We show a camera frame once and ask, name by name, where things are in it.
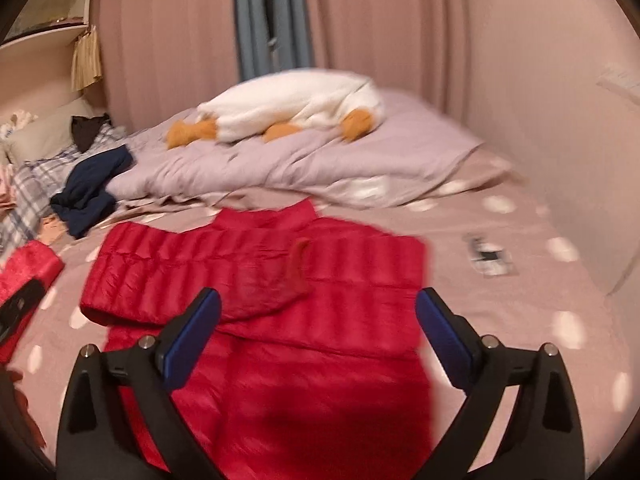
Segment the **red puffer jacket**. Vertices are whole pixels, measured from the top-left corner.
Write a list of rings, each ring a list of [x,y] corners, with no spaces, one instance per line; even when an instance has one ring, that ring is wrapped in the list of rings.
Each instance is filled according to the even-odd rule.
[[[79,303],[107,348],[156,334],[205,287],[218,327],[172,398],[230,479],[408,479],[432,448],[414,300],[426,249],[311,203],[225,209],[175,233],[108,232]]]

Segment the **pink clothes pile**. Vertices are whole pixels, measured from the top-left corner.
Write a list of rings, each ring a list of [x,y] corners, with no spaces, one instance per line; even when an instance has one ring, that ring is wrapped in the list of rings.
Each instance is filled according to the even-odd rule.
[[[16,188],[12,165],[4,165],[0,170],[0,214],[5,216],[16,206]]]

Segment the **navy blue garment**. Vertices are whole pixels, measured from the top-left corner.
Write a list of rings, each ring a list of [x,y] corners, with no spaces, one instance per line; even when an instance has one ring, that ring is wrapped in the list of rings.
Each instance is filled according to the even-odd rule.
[[[116,198],[106,186],[134,163],[134,156],[126,145],[93,155],[68,175],[61,192],[50,198],[53,212],[66,225],[75,240],[87,233],[116,208]]]

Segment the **plaid shirt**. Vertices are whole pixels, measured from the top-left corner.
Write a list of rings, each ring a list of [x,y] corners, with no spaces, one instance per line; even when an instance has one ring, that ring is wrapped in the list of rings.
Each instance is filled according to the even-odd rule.
[[[61,192],[74,167],[83,160],[125,142],[124,127],[104,124],[91,148],[81,153],[75,144],[51,158],[24,162],[14,174],[15,207],[1,220],[1,262],[40,232],[41,220],[52,214],[50,197]]]

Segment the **polka dot bed sheet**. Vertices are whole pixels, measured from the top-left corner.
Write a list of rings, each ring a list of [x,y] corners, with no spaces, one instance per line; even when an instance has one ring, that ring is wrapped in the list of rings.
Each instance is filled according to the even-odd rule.
[[[427,284],[482,334],[513,347],[556,344],[570,373],[586,448],[596,470],[626,429],[631,353],[613,300],[598,289],[572,242],[551,224],[548,208],[505,178],[472,191],[465,176],[446,195],[386,209],[344,208],[315,200],[325,217],[420,237],[430,250]],[[78,349],[102,344],[103,327],[85,318],[85,279],[111,231],[104,222],[81,240],[61,237],[64,270],[22,336],[11,366],[24,375],[29,408],[53,454],[65,383]]]

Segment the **small plush toys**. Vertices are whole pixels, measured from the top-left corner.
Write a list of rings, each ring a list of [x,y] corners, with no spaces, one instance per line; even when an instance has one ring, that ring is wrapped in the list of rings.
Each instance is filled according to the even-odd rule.
[[[31,122],[38,119],[38,116],[27,110],[17,110],[11,117],[0,126],[0,136],[4,140],[15,131],[21,130]]]

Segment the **black garment on pillow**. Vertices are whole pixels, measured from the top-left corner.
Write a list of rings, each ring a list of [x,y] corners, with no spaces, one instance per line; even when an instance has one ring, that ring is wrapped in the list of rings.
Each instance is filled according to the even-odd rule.
[[[112,124],[109,114],[94,117],[73,116],[70,121],[70,133],[78,151],[88,151],[105,124]]]

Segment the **striped hanging cloth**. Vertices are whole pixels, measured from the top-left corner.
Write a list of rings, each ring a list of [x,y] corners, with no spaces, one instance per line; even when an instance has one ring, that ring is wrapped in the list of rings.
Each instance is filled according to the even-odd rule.
[[[75,40],[70,84],[73,91],[79,92],[102,77],[99,34],[96,26],[91,26]]]

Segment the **pink curtain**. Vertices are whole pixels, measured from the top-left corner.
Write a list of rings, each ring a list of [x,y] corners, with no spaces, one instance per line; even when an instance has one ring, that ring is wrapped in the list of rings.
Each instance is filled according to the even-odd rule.
[[[456,119],[466,112],[466,0],[306,0],[314,66],[407,90]],[[234,0],[91,0],[108,111],[151,127],[240,79]]]

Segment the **lilac duvet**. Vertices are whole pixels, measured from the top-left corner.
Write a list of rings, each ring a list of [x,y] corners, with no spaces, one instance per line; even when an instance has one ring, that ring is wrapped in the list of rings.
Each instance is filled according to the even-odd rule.
[[[186,200],[273,188],[351,207],[393,207],[437,188],[482,144],[411,93],[385,89],[382,99],[385,122],[355,142],[331,130],[305,130],[271,142],[253,136],[166,148],[165,127],[158,125],[130,136],[134,166],[107,189],[118,200]]]

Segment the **white goose plush toy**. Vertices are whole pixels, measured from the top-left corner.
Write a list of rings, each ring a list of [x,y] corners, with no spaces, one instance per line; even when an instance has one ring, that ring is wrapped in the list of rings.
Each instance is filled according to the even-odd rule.
[[[171,125],[166,146],[171,150],[197,140],[230,144],[251,136],[270,142],[308,129],[335,129],[352,142],[384,120],[382,96],[371,78],[299,68],[243,81],[201,103],[193,122]]]

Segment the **blue curtain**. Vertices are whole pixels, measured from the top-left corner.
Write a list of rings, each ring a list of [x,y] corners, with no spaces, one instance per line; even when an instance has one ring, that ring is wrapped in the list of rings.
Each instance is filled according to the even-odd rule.
[[[240,79],[314,66],[306,0],[234,0]]]

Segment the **white wall shelf unit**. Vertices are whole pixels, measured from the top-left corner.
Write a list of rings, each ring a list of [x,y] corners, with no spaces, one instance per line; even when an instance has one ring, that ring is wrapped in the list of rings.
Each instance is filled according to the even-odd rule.
[[[1,59],[68,47],[89,28],[90,0],[27,0],[1,41]]]

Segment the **white wall power strip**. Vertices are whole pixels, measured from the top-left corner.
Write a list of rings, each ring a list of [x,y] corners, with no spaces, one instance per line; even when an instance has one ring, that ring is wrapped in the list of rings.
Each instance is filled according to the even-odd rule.
[[[640,105],[639,73],[608,64],[598,78],[597,85]]]

